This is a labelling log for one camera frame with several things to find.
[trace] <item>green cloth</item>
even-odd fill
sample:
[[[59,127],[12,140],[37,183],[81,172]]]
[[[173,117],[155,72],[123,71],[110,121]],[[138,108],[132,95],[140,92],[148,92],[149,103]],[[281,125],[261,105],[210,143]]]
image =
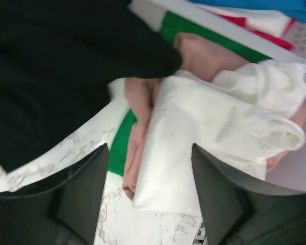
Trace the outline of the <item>green cloth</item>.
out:
[[[128,139],[136,117],[132,110],[124,117],[118,132],[113,140],[109,152],[108,171],[123,176],[124,164],[126,163]]]
[[[162,27],[160,28],[159,32],[161,36],[171,44],[173,44],[174,37],[178,32],[195,33],[208,40],[218,43],[219,45],[233,51],[234,53],[240,55],[252,63],[257,63],[262,60],[269,59],[269,57],[257,51],[251,50],[242,44],[207,30],[171,12],[167,12],[164,16]],[[127,155],[128,139],[132,125],[135,122],[136,117],[132,110],[130,110],[122,121],[111,146],[108,170],[120,176],[123,176],[124,164],[126,162]]]

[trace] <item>blue fabric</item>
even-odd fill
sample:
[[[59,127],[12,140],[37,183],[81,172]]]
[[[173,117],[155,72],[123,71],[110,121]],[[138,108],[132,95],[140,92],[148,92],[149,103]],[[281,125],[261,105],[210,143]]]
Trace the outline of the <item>blue fabric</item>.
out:
[[[189,0],[193,3],[217,7],[255,10],[278,10],[286,16],[306,23],[306,0]]]

